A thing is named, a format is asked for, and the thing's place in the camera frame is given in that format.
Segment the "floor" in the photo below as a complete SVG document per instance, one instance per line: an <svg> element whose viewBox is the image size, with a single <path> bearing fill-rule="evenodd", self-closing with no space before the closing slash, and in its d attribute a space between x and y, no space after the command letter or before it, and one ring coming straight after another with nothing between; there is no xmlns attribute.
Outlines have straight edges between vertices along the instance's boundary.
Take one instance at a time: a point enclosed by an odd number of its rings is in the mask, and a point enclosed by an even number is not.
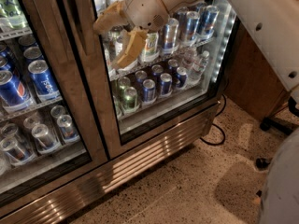
<svg viewBox="0 0 299 224"><path fill-rule="evenodd" d="M278 118L298 124L288 110ZM225 131L224 145L197 140L63 223L256 223L256 193L266 172L257 171L254 161L271 158L286 135L261 131L229 99L214 123ZM205 139L218 143L222 136L213 126Z"/></svg>

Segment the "bolt hole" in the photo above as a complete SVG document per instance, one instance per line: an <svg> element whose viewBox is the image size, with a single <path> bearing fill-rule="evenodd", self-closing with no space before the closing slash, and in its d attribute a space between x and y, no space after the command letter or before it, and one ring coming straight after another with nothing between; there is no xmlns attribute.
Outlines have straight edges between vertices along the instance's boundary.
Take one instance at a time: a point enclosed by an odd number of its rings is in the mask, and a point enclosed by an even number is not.
<svg viewBox="0 0 299 224"><path fill-rule="evenodd" d="M262 27L263 27L262 23L257 24L255 27L255 31L260 31L262 29Z"/></svg>
<svg viewBox="0 0 299 224"><path fill-rule="evenodd" d="M295 71L292 71L289 74L289 78L295 78L296 76L297 76L297 72L295 72Z"/></svg>

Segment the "power cord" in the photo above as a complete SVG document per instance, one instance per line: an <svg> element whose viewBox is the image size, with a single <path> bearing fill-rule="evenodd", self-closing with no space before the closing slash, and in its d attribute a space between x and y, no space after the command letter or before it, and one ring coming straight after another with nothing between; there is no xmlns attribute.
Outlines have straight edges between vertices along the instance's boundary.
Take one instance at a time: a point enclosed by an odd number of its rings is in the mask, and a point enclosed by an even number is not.
<svg viewBox="0 0 299 224"><path fill-rule="evenodd" d="M215 117L217 117L218 115L220 115L220 114L224 111L224 109L225 109L225 107L226 107L226 97L225 97L224 94L222 95L222 97L223 97L223 99L224 99L223 108L221 109L221 111L219 111L219 112L216 114ZM209 145L209 146L220 146L220 145L223 145L224 142L225 142L225 140L226 140L226 135L225 135L224 130L223 130L221 127L219 127L217 124L215 124L215 123L212 123L212 125L215 126L218 130L221 131L221 134L222 134L222 136L223 136L222 140L221 140L219 143L211 143L211 142L208 142L207 140L205 140L204 138L200 138L200 140L203 141L205 144L207 144L207 145Z"/></svg>

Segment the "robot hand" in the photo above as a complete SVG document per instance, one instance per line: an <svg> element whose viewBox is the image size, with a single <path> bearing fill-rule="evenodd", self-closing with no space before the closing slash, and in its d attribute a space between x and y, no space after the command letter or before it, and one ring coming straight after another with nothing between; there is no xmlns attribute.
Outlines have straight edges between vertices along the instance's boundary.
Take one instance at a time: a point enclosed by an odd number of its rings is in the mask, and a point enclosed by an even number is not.
<svg viewBox="0 0 299 224"><path fill-rule="evenodd" d="M124 0L110 5L99 16L93 29L102 35L113 26L129 25L133 31L124 39L121 54L112 62L114 68L132 63L145 46L148 31L157 32L168 23L170 15L181 7L189 7L202 0Z"/></svg>

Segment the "stainless steel base panel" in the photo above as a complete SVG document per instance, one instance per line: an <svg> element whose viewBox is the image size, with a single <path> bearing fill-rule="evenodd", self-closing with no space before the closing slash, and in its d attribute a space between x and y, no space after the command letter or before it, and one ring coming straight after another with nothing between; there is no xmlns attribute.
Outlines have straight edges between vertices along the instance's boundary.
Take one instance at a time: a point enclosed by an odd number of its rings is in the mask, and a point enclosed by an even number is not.
<svg viewBox="0 0 299 224"><path fill-rule="evenodd" d="M86 175L25 205L0 223L58 223L206 135L219 104L193 115Z"/></svg>

